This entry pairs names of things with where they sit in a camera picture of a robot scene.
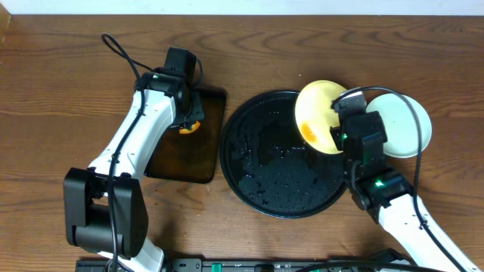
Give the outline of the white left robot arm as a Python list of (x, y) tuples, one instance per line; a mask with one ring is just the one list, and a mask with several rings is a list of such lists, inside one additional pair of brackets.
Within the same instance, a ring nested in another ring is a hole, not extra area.
[(64, 178), (67, 242), (107, 258), (107, 271), (160, 271), (163, 250), (147, 238), (141, 180), (163, 133), (202, 119), (193, 69), (156, 68), (136, 82), (131, 108), (86, 169)]

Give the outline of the mint green plate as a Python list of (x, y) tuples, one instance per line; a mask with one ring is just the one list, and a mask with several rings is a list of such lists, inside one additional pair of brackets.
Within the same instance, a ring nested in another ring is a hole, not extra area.
[[(405, 98), (414, 108), (420, 122), (422, 137), (421, 150), (430, 143), (432, 137), (432, 123), (427, 111), (413, 98)], [(377, 111), (385, 126), (387, 142), (383, 145), (383, 152), (395, 158), (410, 158), (417, 155), (417, 127), (408, 105), (394, 94), (382, 94), (374, 98), (366, 111)]]

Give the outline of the orange green scrub sponge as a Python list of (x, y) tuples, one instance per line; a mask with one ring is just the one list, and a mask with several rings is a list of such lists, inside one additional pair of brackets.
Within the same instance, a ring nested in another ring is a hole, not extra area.
[(200, 127), (200, 122), (196, 121), (194, 124), (192, 124), (190, 126), (180, 128), (178, 130), (178, 132), (179, 132), (179, 134), (191, 134), (191, 133), (195, 132), (199, 127)]

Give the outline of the black rectangular water tray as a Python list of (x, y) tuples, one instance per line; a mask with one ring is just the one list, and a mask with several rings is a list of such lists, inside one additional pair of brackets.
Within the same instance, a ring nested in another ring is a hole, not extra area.
[(200, 96), (205, 118), (187, 134), (178, 128), (167, 129), (147, 164), (145, 176), (198, 184), (213, 179), (227, 92), (223, 88), (202, 88)]

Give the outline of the black round serving tray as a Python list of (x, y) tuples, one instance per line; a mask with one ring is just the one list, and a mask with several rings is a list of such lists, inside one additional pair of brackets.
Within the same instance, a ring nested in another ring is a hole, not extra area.
[(233, 192), (256, 211), (306, 218), (345, 192), (343, 158), (311, 148), (294, 116), (296, 90), (257, 95), (228, 119), (220, 141), (222, 172)]

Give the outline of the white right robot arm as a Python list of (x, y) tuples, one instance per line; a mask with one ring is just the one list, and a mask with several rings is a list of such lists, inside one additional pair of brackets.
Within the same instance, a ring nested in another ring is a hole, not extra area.
[(391, 234), (425, 268), (477, 271), (479, 268), (436, 223), (418, 196), (420, 175), (408, 181), (386, 158), (421, 157), (426, 123), (412, 113), (382, 111), (339, 114), (330, 133), (343, 153), (346, 180), (355, 204)]

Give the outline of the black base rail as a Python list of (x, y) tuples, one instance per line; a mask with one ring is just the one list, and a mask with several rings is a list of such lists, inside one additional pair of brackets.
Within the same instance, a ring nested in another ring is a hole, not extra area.
[[(104, 271), (106, 261), (78, 260), (75, 272)], [(178, 258), (164, 261), (162, 272), (294, 272), (317, 262), (304, 261), (202, 261), (196, 258)], [(403, 271), (386, 268), (330, 267), (314, 271)]]

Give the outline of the yellow plate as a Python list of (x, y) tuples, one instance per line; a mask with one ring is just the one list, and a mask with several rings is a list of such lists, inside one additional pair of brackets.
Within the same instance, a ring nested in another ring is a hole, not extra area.
[(304, 141), (318, 152), (335, 155), (340, 151), (330, 133), (340, 126), (338, 114), (331, 104), (346, 89), (332, 81), (318, 80), (306, 85), (295, 104), (295, 120)]

